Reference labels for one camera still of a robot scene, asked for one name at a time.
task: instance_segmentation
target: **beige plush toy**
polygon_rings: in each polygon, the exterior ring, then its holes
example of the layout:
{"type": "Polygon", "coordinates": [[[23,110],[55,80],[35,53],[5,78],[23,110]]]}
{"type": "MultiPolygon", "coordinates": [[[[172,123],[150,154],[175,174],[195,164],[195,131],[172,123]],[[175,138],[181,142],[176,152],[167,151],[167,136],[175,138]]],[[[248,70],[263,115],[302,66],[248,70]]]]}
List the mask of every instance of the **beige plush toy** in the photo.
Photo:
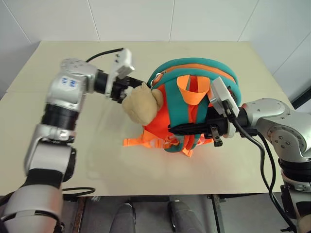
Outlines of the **beige plush toy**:
{"type": "Polygon", "coordinates": [[[162,92],[151,90],[146,83],[136,87],[122,102],[122,107],[131,120],[141,125],[148,125],[162,106],[162,92]]]}

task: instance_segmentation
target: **white wall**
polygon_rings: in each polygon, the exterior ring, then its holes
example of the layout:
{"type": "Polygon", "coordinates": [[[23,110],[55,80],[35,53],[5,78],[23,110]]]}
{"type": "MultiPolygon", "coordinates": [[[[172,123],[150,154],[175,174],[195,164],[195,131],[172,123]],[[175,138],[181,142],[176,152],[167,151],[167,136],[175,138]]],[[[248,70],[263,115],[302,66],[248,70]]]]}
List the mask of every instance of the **white wall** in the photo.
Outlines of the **white wall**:
{"type": "Polygon", "coordinates": [[[0,0],[0,96],[40,40],[249,40],[293,100],[310,32],[311,0],[0,0]]]}

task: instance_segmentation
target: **person's leg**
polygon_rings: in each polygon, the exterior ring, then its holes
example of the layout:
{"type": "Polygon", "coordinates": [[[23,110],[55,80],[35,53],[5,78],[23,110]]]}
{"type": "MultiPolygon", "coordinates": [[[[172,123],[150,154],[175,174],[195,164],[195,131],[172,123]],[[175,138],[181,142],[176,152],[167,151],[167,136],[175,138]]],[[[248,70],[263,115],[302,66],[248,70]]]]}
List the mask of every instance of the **person's leg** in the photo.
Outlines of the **person's leg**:
{"type": "Polygon", "coordinates": [[[135,233],[135,209],[129,203],[123,204],[117,211],[109,233],[135,233]]]}
{"type": "Polygon", "coordinates": [[[182,201],[169,203],[171,221],[178,233],[206,233],[195,213],[182,201]]]}

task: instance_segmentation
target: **table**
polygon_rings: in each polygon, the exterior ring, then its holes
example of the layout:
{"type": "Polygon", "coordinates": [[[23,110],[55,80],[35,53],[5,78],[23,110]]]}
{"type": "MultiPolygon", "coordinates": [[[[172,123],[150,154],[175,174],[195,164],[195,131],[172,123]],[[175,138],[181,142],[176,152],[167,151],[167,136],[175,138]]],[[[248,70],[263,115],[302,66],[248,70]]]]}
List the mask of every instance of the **table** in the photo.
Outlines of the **table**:
{"type": "MultiPolygon", "coordinates": [[[[247,42],[41,42],[0,101],[0,195],[24,182],[23,158],[61,60],[86,60],[120,47],[133,53],[134,78],[147,81],[160,64],[170,59],[204,57],[223,62],[236,72],[242,102],[265,97],[291,106],[247,42]]],[[[110,54],[92,63],[108,72],[113,59],[110,54]]],[[[220,148],[213,144],[197,147],[191,158],[143,146],[125,148],[123,139],[139,136],[142,128],[130,121],[120,104],[97,93],[87,96],[76,131],[75,173],[64,187],[92,186],[97,196],[267,192],[259,171],[259,150],[238,134],[224,139],[220,148]]],[[[266,176],[271,177],[266,161],[266,176]]],[[[281,184],[277,172],[275,191],[281,184]]]]}

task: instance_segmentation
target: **backpack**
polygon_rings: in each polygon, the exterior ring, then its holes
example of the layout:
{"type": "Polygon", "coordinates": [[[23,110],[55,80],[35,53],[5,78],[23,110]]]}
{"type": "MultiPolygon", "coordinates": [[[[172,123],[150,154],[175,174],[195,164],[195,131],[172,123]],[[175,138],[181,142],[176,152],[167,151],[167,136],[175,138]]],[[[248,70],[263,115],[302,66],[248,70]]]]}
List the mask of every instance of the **backpack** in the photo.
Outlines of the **backpack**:
{"type": "Polygon", "coordinates": [[[226,65],[204,58],[181,58],[159,66],[147,85],[163,94],[164,104],[154,120],[143,126],[139,138],[123,141],[124,146],[144,145],[163,148],[167,152],[183,152],[191,157],[197,146],[212,142],[203,134],[176,135],[169,128],[186,123],[204,123],[209,103],[210,82],[221,77],[231,96],[239,105],[241,93],[235,73],[226,65]]]}

